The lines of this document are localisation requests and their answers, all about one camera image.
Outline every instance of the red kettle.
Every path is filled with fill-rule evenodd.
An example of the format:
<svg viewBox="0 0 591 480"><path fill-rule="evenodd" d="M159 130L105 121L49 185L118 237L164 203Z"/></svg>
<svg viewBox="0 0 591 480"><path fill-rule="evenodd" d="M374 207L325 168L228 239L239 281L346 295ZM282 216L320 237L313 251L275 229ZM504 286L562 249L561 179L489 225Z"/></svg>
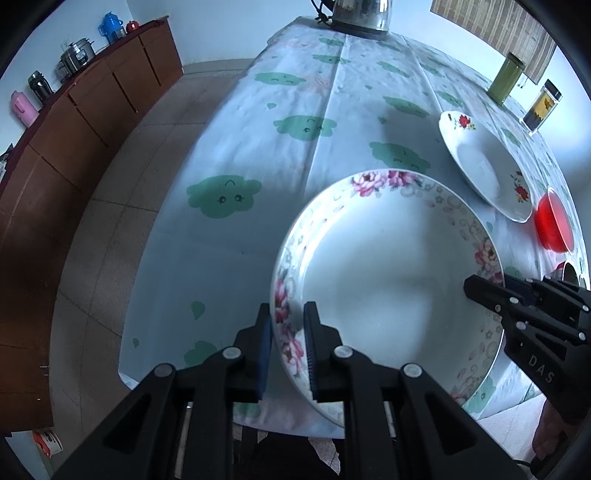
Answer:
<svg viewBox="0 0 591 480"><path fill-rule="evenodd" d="M137 23L135 20L131 20L126 26L125 26L125 31L127 33L130 33L131 31L135 30L136 28L139 28L139 23Z"/></svg>

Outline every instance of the window blind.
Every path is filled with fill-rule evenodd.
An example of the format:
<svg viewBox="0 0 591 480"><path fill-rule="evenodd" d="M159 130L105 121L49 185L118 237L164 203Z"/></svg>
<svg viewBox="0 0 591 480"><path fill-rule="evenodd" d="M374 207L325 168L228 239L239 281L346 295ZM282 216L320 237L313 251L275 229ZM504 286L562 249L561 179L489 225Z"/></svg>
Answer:
<svg viewBox="0 0 591 480"><path fill-rule="evenodd" d="M537 84L556 43L515 0L433 0L431 12L454 22L503 55L511 52Z"/></svg>

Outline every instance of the tile floor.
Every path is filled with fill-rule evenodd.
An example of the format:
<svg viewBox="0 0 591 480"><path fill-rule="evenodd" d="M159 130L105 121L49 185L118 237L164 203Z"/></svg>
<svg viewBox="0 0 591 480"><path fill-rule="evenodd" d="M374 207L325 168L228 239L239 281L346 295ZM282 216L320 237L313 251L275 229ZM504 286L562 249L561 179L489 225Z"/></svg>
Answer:
<svg viewBox="0 0 591 480"><path fill-rule="evenodd" d="M119 347L144 246L177 170L239 75L183 76L125 141L86 208L51 328L51 405L64 446L54 469L128 392L117 373ZM312 444L336 469L332 442Z"/></svg>

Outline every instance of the floral plate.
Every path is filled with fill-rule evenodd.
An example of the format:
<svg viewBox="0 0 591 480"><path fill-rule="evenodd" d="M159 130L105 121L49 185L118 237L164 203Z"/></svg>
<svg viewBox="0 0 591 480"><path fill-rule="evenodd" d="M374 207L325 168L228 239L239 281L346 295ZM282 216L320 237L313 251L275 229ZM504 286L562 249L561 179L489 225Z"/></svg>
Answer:
<svg viewBox="0 0 591 480"><path fill-rule="evenodd" d="M501 140L461 112L443 112L439 130L466 180L478 194L510 220L531 216L530 188Z"/></svg>
<svg viewBox="0 0 591 480"><path fill-rule="evenodd" d="M503 283L480 220L451 190L407 170L375 170L321 192L291 227L275 264L271 311L282 362L319 412L343 425L341 403L311 399L304 303L343 343L377 364L417 362L460 404L499 351L501 318L468 300L472 274Z"/></svg>

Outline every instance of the human hand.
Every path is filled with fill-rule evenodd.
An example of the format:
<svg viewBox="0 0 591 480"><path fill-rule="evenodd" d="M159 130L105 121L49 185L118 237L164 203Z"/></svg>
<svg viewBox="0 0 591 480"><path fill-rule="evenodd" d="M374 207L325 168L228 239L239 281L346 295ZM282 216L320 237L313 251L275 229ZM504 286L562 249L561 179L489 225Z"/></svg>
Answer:
<svg viewBox="0 0 591 480"><path fill-rule="evenodd" d="M536 457L543 460L547 455L552 455L558 446L560 435L565 433L567 438L572 440L580 426L581 422L576 425L566 423L560 413L546 400L531 445Z"/></svg>

